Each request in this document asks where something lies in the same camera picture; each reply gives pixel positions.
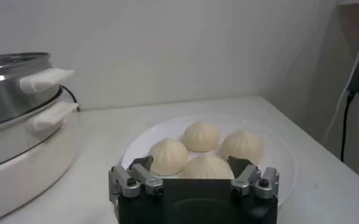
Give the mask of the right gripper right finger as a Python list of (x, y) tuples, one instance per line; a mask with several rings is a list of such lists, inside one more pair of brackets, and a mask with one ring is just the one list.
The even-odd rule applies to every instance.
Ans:
[(277, 198), (279, 173), (276, 168), (267, 167), (261, 172), (258, 166), (248, 159), (229, 156), (227, 161), (235, 177), (230, 182), (231, 194), (234, 197), (253, 194), (263, 200)]

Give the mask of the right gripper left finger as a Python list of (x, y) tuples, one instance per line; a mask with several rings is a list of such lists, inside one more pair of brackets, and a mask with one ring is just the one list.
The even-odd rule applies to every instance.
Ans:
[(146, 156), (134, 159), (130, 166), (113, 166), (108, 172), (109, 200), (116, 203), (120, 196), (137, 198), (144, 192), (153, 197), (164, 194), (161, 178), (150, 174), (153, 157)]

